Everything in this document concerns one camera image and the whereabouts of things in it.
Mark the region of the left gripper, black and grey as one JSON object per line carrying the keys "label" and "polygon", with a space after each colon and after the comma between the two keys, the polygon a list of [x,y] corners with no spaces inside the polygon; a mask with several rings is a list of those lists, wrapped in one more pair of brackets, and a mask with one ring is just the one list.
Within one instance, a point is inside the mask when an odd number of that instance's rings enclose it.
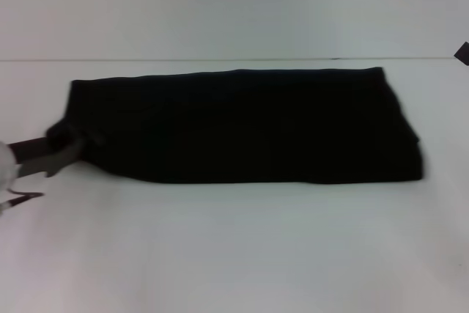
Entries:
{"label": "left gripper, black and grey", "polygon": [[59,121],[46,131],[44,137],[7,146],[19,166],[19,178],[38,173],[53,177],[79,161],[83,149],[100,148],[105,142],[106,138],[99,133],[82,133],[67,122]]}

